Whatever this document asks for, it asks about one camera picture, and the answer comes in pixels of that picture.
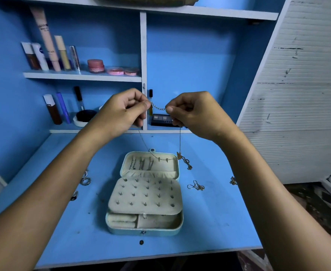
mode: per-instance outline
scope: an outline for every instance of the blue table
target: blue table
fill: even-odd
[[[75,134],[51,134],[0,194],[0,212],[19,197],[73,139]],[[150,148],[176,153],[176,134],[143,134]],[[124,134],[104,146],[88,169],[91,184],[79,185],[78,198],[69,202],[37,268],[189,255],[260,248],[261,243],[222,151],[211,141],[182,135],[182,154],[193,166],[180,161],[184,224],[172,237],[117,236],[108,232],[108,200],[120,178],[125,154],[147,151],[139,134]],[[187,189],[197,180],[204,191]]]

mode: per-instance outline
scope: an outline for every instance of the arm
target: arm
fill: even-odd
[[[95,153],[150,107],[135,88],[113,95],[100,112],[0,214],[0,270],[33,270]]]
[[[285,189],[208,92],[181,94],[167,112],[174,125],[186,125],[223,150],[274,270],[331,271],[330,235]]]

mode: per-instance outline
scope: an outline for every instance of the open jewelry box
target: open jewelry box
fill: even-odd
[[[129,152],[120,176],[105,217],[111,233],[172,236],[180,231],[183,202],[174,154]]]

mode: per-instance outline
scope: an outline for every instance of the forearm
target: forearm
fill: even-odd
[[[0,270],[32,270],[96,148],[77,136],[0,214]]]
[[[235,127],[219,138],[275,270],[331,270],[331,237],[302,208]]]

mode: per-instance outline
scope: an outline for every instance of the purple tube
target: purple tube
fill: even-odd
[[[61,106],[61,109],[62,109],[62,113],[65,116],[65,121],[66,121],[66,123],[70,124],[71,122],[70,122],[68,111],[66,110],[64,99],[62,98],[62,95],[61,95],[60,92],[56,93],[56,95],[57,95],[57,98],[59,100],[59,103],[60,103],[60,106]]]

